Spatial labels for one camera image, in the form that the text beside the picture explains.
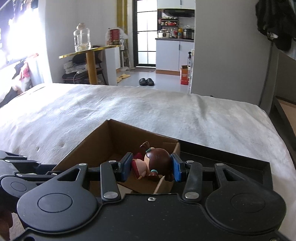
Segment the clear water jug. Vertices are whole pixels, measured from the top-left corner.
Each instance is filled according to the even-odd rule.
[[[77,26],[76,31],[73,33],[75,52],[89,50],[91,48],[89,28],[84,23],[80,23]]]

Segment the black tray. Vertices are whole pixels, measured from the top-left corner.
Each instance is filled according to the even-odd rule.
[[[193,160],[202,164],[203,167],[213,168],[215,163],[224,163],[247,175],[248,177],[273,189],[272,176],[269,162],[240,156],[226,151],[216,150],[210,147],[201,146],[179,140],[181,145],[180,158],[182,161]],[[182,194],[185,183],[174,183],[172,193]],[[212,182],[203,181],[203,191],[213,191]]]

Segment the mattress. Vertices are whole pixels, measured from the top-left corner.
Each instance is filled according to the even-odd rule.
[[[287,204],[280,231],[296,240],[296,171],[258,106],[148,87],[40,84],[2,107],[0,117],[0,150],[44,164],[58,164],[106,119],[268,161]]]

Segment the table leg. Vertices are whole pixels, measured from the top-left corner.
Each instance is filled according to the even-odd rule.
[[[89,73],[89,83],[91,85],[97,85],[98,77],[96,75],[96,60],[95,60],[94,52],[86,53],[86,63],[87,63],[87,71]]]

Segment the doll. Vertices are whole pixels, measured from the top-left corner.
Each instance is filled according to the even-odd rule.
[[[133,159],[131,163],[138,180],[144,176],[155,182],[159,181],[161,176],[164,176],[166,181],[174,180],[172,160],[166,150],[149,147],[149,142],[143,143],[140,148],[145,150],[144,161]]]

